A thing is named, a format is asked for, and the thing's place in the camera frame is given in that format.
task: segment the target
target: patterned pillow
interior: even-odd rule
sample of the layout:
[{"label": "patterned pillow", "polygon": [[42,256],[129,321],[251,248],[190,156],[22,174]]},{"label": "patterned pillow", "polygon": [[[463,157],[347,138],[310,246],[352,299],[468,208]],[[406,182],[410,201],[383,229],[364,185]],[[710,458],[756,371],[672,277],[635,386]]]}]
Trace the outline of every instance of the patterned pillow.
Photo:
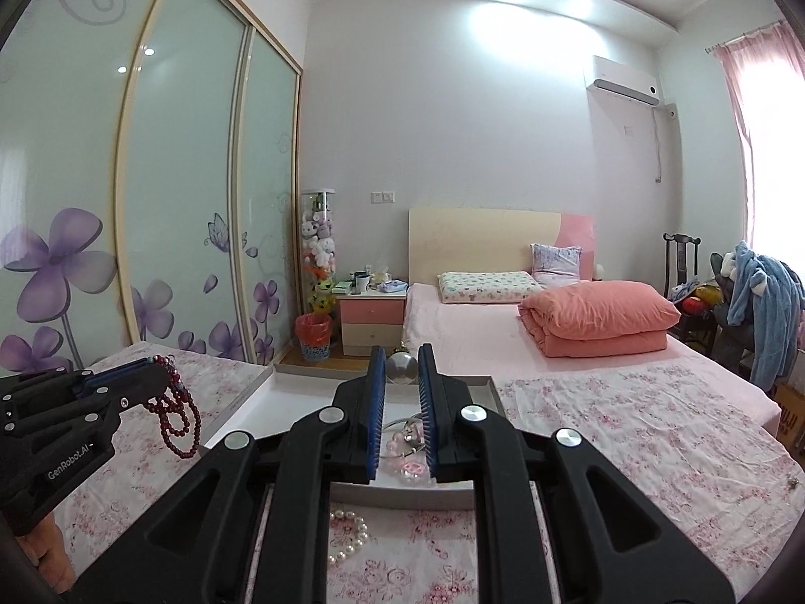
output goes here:
[{"label": "patterned pillow", "polygon": [[445,304],[519,304],[542,286],[525,271],[444,272],[439,290]]},{"label": "patterned pillow", "polygon": [[543,286],[564,286],[579,281],[581,247],[554,247],[531,243],[531,276]]}]

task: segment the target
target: red bead necklace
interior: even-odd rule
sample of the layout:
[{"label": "red bead necklace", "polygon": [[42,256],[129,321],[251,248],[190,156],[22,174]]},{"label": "red bead necklace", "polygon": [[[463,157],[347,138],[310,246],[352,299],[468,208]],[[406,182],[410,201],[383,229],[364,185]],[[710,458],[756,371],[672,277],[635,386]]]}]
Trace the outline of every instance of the red bead necklace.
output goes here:
[{"label": "red bead necklace", "polygon": [[[150,411],[150,413],[158,415],[159,430],[162,432],[162,438],[165,441],[166,446],[168,446],[168,449],[170,449],[180,459],[193,458],[194,455],[196,455],[196,451],[198,451],[199,439],[201,435],[201,415],[198,407],[196,407],[196,403],[193,402],[190,391],[184,387],[182,377],[180,377],[179,372],[176,370],[176,366],[173,364],[173,359],[170,356],[160,356],[157,354],[154,356],[154,363],[159,363],[168,372],[168,375],[171,378],[170,383],[168,383],[168,389],[170,389],[173,395],[173,400],[171,401],[171,399],[168,397],[168,392],[165,391],[165,393],[156,398],[155,403],[146,402],[143,404],[143,407],[145,407],[147,411]],[[194,418],[193,444],[189,451],[180,450],[171,440],[172,435],[181,437],[187,435],[188,431],[190,431],[190,420],[188,419],[188,415],[184,412],[185,403],[187,403],[188,407],[190,407],[190,411],[192,411]],[[181,429],[175,429],[171,425],[171,422],[168,419],[169,413],[176,413],[176,415],[182,419]]]}]

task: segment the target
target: curtain rod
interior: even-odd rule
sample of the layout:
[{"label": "curtain rod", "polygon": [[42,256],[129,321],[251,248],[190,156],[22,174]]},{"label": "curtain rod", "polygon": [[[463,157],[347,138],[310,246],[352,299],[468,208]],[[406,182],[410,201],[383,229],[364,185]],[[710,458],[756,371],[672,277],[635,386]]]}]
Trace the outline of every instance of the curtain rod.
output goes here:
[{"label": "curtain rod", "polygon": [[707,54],[711,54],[711,52],[713,52],[715,50],[715,48],[717,48],[717,47],[724,47],[724,46],[727,46],[727,45],[731,45],[732,43],[734,43],[736,41],[739,41],[739,40],[742,40],[743,38],[746,38],[747,36],[751,36],[752,34],[757,34],[759,31],[765,31],[766,29],[771,29],[772,27],[774,27],[774,25],[779,25],[781,22],[785,22],[785,19],[781,18],[780,20],[775,20],[774,22],[771,22],[768,25],[763,25],[762,27],[758,27],[757,29],[752,29],[752,31],[750,31],[750,32],[743,32],[743,34],[741,34],[737,38],[734,38],[731,41],[727,41],[725,43],[718,43],[718,44],[714,45],[713,47],[707,48],[707,50],[705,50],[705,52],[707,52]]}]

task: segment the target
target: white nightstand top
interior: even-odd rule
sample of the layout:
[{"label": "white nightstand top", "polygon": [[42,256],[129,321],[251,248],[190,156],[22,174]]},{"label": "white nightstand top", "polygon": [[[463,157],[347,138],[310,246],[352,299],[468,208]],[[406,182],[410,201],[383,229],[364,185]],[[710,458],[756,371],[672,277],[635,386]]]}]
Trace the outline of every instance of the white nightstand top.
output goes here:
[{"label": "white nightstand top", "polygon": [[396,293],[381,293],[379,290],[369,289],[365,293],[337,294],[336,299],[405,299],[408,297],[408,288]]}]

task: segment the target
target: headboard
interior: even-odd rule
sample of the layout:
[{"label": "headboard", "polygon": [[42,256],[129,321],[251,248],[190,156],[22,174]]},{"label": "headboard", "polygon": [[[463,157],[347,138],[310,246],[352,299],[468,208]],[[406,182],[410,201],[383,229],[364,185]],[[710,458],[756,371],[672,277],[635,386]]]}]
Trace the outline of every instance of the headboard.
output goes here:
[{"label": "headboard", "polygon": [[408,211],[408,280],[438,284],[443,272],[510,272],[531,267],[531,243],[581,246],[581,278],[593,277],[595,236],[586,215],[493,208]]}]

